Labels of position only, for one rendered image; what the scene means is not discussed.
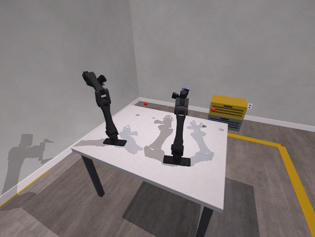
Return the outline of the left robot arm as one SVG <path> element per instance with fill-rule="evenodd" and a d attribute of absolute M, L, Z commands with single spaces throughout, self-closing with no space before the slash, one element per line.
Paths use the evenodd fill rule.
<path fill-rule="evenodd" d="M 103 114 L 104 114 L 104 118 L 106 121 L 105 132 L 109 138 L 106 138 L 103 144 L 125 146 L 127 140 L 118 139 L 117 135 L 119 134 L 112 120 L 112 116 L 110 112 L 111 100 L 109 96 L 109 91 L 108 89 L 105 89 L 104 87 L 102 87 L 102 84 L 101 84 L 107 81 L 106 78 L 103 75 L 100 75 L 98 78 L 96 78 L 96 75 L 94 74 L 94 72 L 88 72 L 88 71 L 83 72 L 82 76 L 86 84 L 95 89 L 96 103 L 98 107 L 102 109 Z M 105 94 L 106 94 L 106 97 L 101 97 L 101 95 L 105 95 Z"/>

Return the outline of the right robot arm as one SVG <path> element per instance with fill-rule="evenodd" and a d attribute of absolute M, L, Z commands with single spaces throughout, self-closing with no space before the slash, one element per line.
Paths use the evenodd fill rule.
<path fill-rule="evenodd" d="M 176 92 L 173 92 L 172 98 L 176 99 L 174 114 L 176 114 L 177 126 L 176 126 L 176 136 L 174 143 L 171 145 L 171 154 L 173 156 L 165 155 L 163 158 L 163 163 L 175 164 L 182 166 L 191 166 L 191 159 L 184 158 L 184 145 L 183 145 L 183 127 L 184 121 L 188 113 L 189 99 L 187 97 L 187 91 L 181 90 L 180 96 Z"/>

